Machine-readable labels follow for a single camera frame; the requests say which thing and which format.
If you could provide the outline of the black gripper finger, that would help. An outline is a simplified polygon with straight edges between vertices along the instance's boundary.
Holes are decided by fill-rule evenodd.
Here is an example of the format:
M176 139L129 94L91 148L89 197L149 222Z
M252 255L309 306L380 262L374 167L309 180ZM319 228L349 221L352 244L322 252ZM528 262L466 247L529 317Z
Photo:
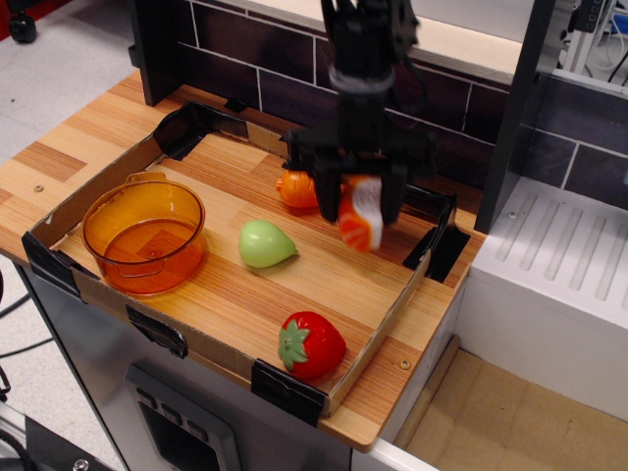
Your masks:
M381 176L381 211L385 226L394 223L398 218L403 203L407 177L408 170L403 164L393 164Z
M340 207L341 173L334 169L315 166L313 179L321 216L329 222L336 222Z

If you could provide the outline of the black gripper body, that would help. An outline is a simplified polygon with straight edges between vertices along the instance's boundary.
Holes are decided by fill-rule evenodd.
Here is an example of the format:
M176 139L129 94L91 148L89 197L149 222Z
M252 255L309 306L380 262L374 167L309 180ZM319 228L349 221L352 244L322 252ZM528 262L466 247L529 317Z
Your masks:
M289 131L287 168L330 183L344 175L413 181L436 174L436 139L389 119L382 95L340 93L324 124Z

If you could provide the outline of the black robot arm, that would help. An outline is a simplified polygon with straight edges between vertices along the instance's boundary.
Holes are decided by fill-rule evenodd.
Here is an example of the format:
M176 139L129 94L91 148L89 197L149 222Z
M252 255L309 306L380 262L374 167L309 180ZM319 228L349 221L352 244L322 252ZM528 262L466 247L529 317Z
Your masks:
M380 178L380 209L389 225L406 187L434 172L434 137L404 129L385 113L394 67L408 62L418 42L418 20L408 1L325 1L322 10L334 52L329 79L338 93L337 114L324 125L285 134L286 166L313 178L320 213L330 222L339 217L344 177Z

